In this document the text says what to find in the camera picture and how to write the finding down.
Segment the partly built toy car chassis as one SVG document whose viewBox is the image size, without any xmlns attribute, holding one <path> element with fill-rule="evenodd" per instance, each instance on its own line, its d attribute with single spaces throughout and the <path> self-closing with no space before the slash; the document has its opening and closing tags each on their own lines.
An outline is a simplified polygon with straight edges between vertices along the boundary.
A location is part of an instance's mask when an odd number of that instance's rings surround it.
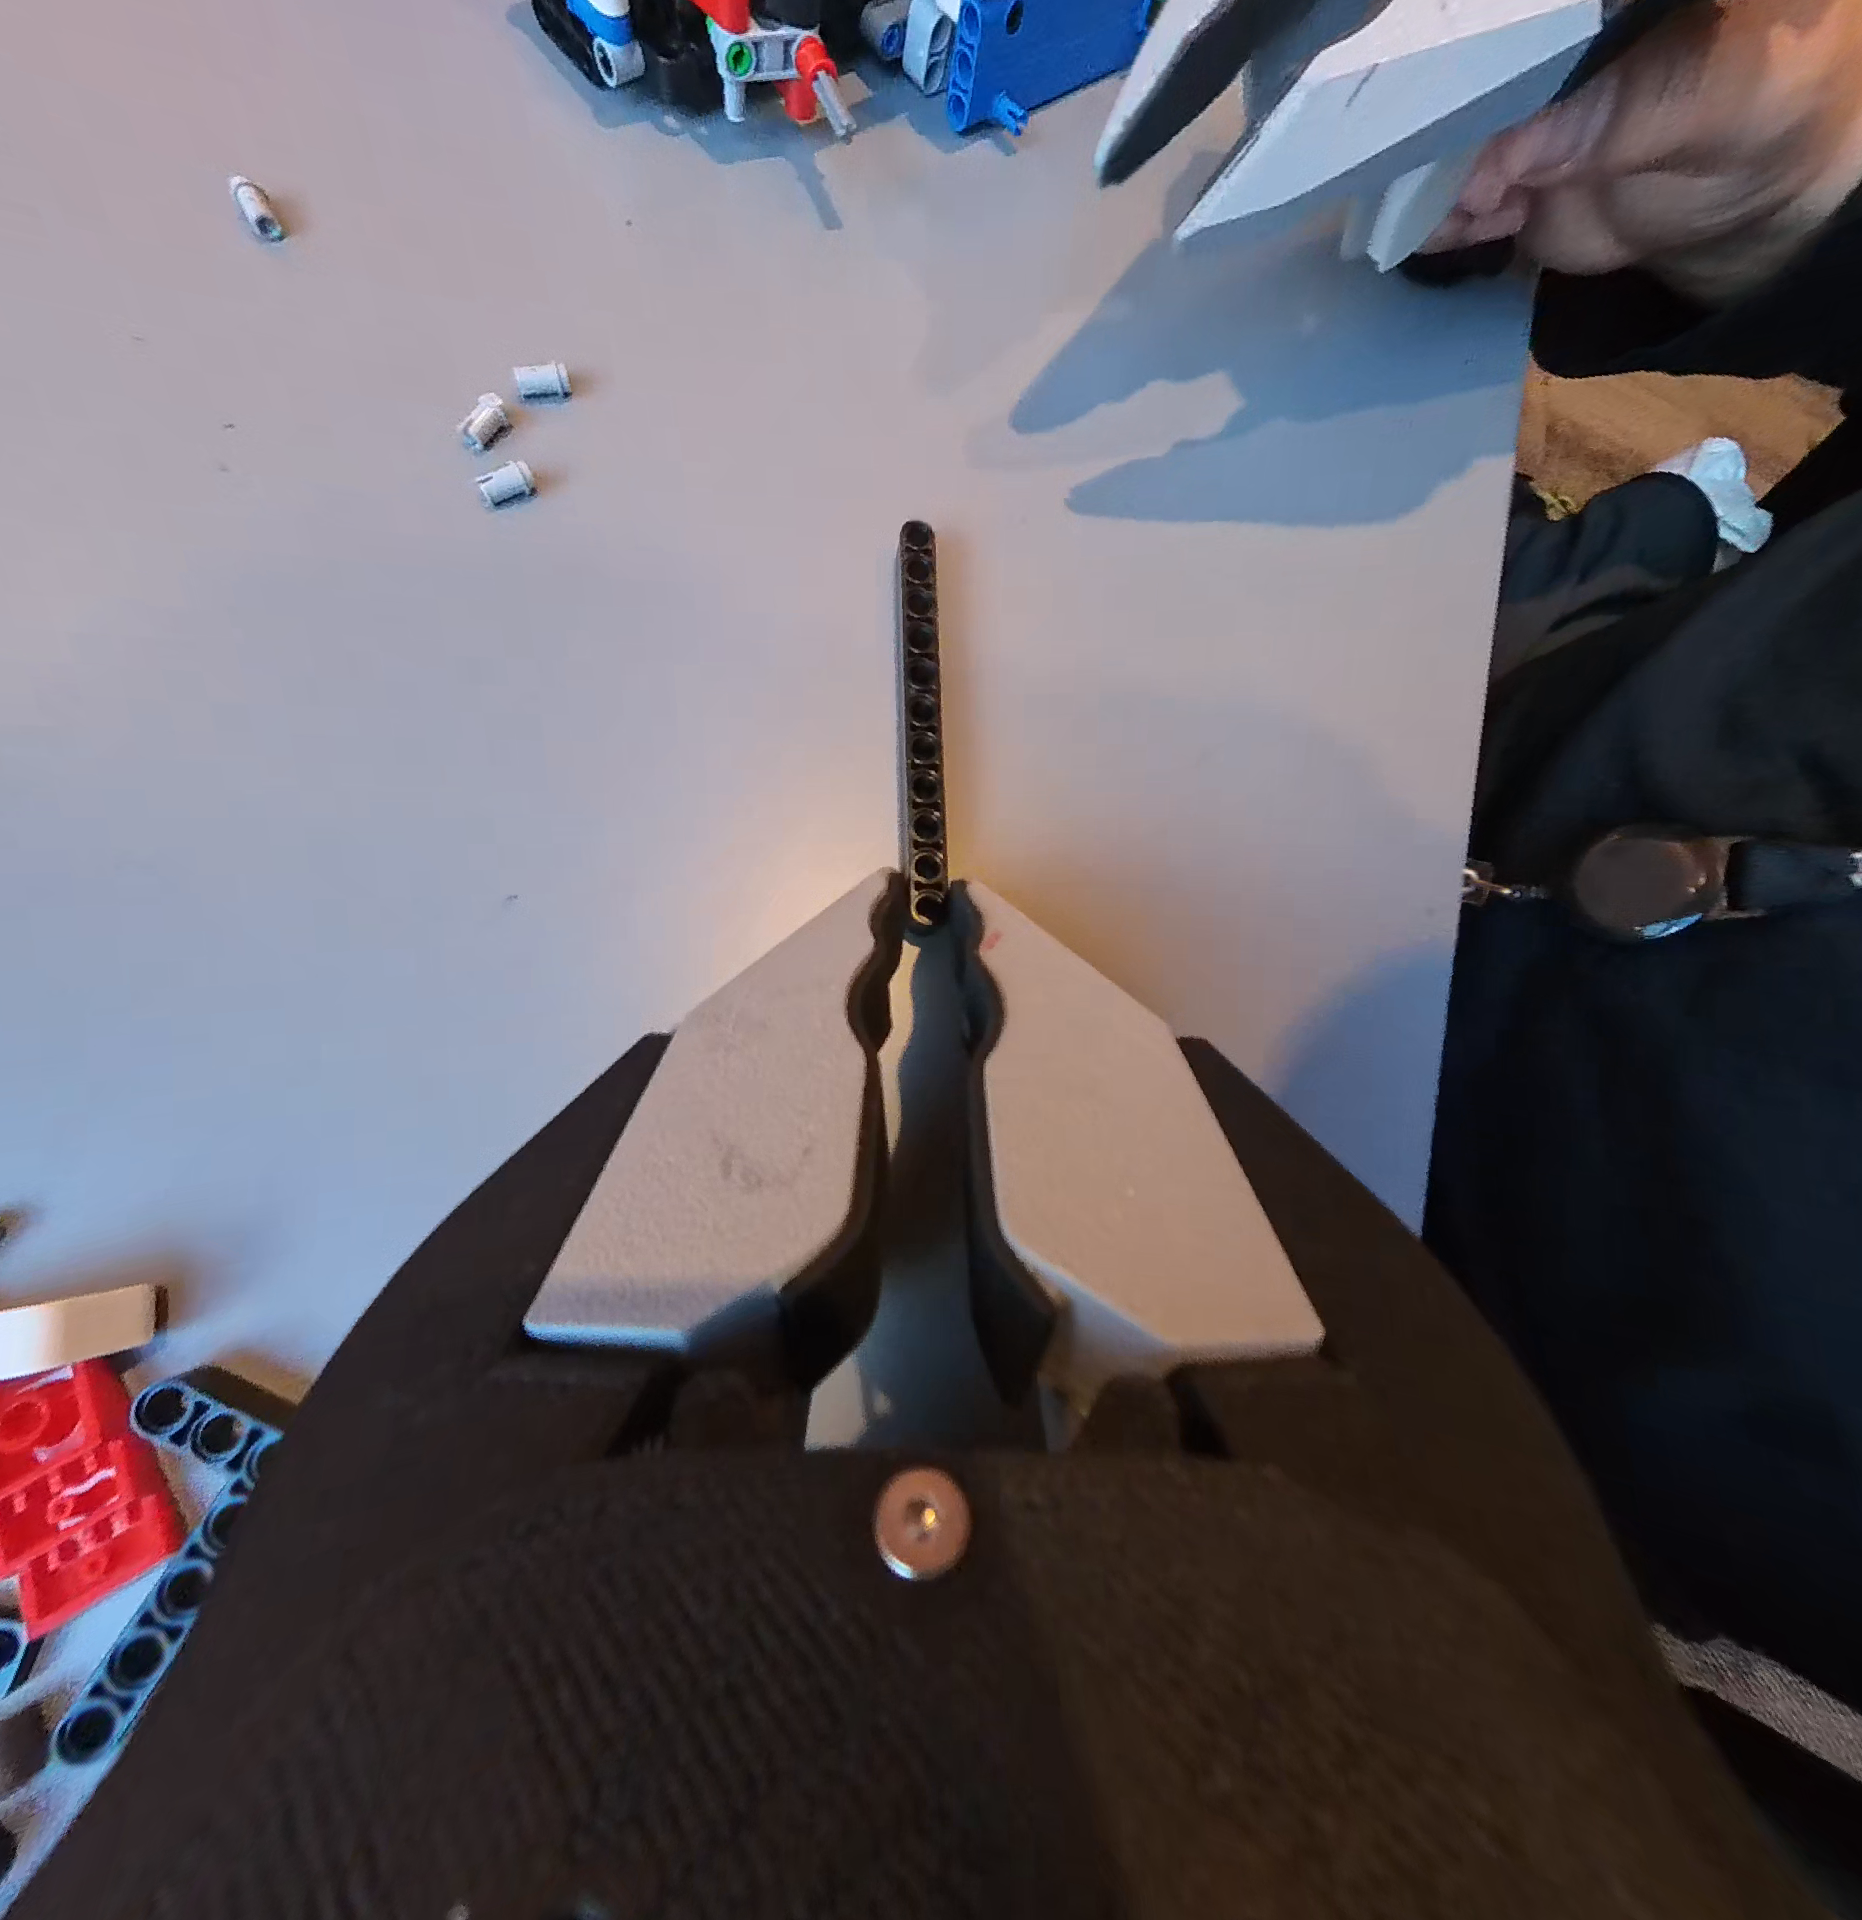
<svg viewBox="0 0 1862 1920">
<path fill-rule="evenodd" d="M 534 22 L 608 92 L 742 122 L 755 95 L 798 126 L 855 132 L 842 89 L 857 55 L 942 98 L 952 132 L 1021 133 L 1030 109 L 1122 74 L 1152 3 L 534 3 Z"/>
</svg>

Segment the black badge reel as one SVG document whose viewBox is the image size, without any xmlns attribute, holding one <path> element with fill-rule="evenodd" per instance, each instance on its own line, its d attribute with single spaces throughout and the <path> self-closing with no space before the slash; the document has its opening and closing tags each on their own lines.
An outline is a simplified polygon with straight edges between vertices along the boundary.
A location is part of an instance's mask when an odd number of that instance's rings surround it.
<svg viewBox="0 0 1862 1920">
<path fill-rule="evenodd" d="M 1546 878 L 1496 878 L 1487 859 L 1461 867 L 1461 904 L 1557 904 L 1620 947 L 1646 947 L 1735 916 L 1734 860 L 1740 833 L 1624 824 L 1594 840 Z"/>
</svg>

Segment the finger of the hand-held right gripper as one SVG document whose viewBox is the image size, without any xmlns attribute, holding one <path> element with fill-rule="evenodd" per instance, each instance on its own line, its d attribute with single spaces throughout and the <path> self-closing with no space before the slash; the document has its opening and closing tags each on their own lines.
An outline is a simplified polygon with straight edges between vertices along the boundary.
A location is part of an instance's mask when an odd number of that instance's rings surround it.
<svg viewBox="0 0 1862 1920">
<path fill-rule="evenodd" d="M 1130 180 L 1251 66 L 1277 78 L 1348 39 L 1377 3 L 1166 3 L 1123 74 L 1096 137 L 1096 183 Z"/>
<path fill-rule="evenodd" d="M 1598 3 L 1384 3 L 1326 41 L 1329 14 L 1256 51 L 1244 133 L 1182 216 L 1266 240 L 1341 216 L 1341 247 L 1424 247 L 1480 148 L 1561 89 Z"/>
</svg>

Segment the grey desk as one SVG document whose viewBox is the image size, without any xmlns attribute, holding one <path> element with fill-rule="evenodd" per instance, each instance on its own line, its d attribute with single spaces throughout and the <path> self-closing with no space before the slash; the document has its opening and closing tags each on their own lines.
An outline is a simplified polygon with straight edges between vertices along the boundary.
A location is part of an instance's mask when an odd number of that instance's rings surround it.
<svg viewBox="0 0 1862 1920">
<path fill-rule="evenodd" d="M 1524 279 L 1173 243 L 1234 98 L 1100 191 L 1112 84 L 842 87 L 848 141 L 530 3 L 0 3 L 0 1293 L 158 1267 L 170 1369 L 299 1394 L 894 855 L 904 519 L 960 872 L 1420 1219 Z"/>
</svg>

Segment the person's right hand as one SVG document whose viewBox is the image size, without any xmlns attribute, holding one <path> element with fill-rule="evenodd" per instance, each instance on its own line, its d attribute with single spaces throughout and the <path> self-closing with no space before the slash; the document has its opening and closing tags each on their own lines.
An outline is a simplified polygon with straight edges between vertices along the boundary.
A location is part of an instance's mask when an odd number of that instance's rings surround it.
<svg viewBox="0 0 1862 1920">
<path fill-rule="evenodd" d="M 1773 277 L 1862 183 L 1862 3 L 1699 3 L 1492 137 L 1424 257 L 1510 240 L 1702 305 Z"/>
</svg>

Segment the person's right forearm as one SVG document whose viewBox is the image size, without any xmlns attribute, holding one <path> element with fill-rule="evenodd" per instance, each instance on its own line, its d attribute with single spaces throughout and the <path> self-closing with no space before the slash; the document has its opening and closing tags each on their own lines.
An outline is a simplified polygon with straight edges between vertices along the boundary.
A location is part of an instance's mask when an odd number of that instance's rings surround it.
<svg viewBox="0 0 1862 1920">
<path fill-rule="evenodd" d="M 1862 180 L 1808 247 L 1734 301 L 1698 301 L 1639 266 L 1540 275 L 1531 357 L 1561 379 L 1797 376 L 1862 391 Z"/>
</svg>

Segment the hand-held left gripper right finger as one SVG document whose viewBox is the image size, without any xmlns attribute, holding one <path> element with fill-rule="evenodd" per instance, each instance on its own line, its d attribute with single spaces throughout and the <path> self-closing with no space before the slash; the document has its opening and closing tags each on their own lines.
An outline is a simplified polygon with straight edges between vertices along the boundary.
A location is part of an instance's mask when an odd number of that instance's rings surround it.
<svg viewBox="0 0 1862 1920">
<path fill-rule="evenodd" d="M 1325 1325 L 1171 1025 L 982 883 L 964 1001 L 967 1306 L 992 1388 L 1318 1354 Z"/>
</svg>

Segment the long black toy beam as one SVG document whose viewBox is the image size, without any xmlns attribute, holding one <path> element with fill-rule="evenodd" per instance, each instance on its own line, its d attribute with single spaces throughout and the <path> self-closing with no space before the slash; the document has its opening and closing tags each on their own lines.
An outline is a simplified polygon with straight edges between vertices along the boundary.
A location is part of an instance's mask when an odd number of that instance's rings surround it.
<svg viewBox="0 0 1862 1920">
<path fill-rule="evenodd" d="M 942 755 L 942 652 L 937 536 L 930 520 L 896 531 L 896 816 L 904 925 L 914 941 L 948 914 L 948 794 Z"/>
</svg>

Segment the pile of toy building pieces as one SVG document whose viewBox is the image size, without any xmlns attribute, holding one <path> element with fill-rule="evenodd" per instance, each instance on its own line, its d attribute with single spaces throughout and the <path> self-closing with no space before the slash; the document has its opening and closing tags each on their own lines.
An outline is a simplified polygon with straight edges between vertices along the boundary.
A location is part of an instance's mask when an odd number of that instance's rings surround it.
<svg viewBox="0 0 1862 1920">
<path fill-rule="evenodd" d="M 0 1208 L 0 1256 L 28 1225 Z M 0 1293 L 0 1917 L 199 1620 L 295 1395 L 170 1372 L 181 1281 L 101 1267 Z"/>
</svg>

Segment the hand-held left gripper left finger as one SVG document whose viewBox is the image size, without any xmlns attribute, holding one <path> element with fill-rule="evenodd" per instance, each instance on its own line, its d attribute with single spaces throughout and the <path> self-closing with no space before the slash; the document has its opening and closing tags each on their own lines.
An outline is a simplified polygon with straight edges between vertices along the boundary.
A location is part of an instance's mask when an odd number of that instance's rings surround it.
<svg viewBox="0 0 1862 1920">
<path fill-rule="evenodd" d="M 904 881 L 881 868 L 663 1041 L 524 1332 L 811 1388 L 881 1298 L 881 1053 Z"/>
</svg>

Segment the person's dark clothing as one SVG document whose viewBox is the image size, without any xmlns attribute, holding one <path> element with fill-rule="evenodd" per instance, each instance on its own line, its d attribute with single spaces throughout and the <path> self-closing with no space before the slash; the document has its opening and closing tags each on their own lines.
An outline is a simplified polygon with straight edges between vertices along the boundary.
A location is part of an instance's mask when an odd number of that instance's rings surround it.
<svg viewBox="0 0 1862 1920">
<path fill-rule="evenodd" d="M 1518 561 L 1469 859 L 1740 833 L 1735 916 L 1620 947 L 1463 904 L 1426 1233 L 1566 1429 L 1692 1673 L 1862 1720 L 1862 391 L 1723 573 L 1594 498 Z"/>
</svg>

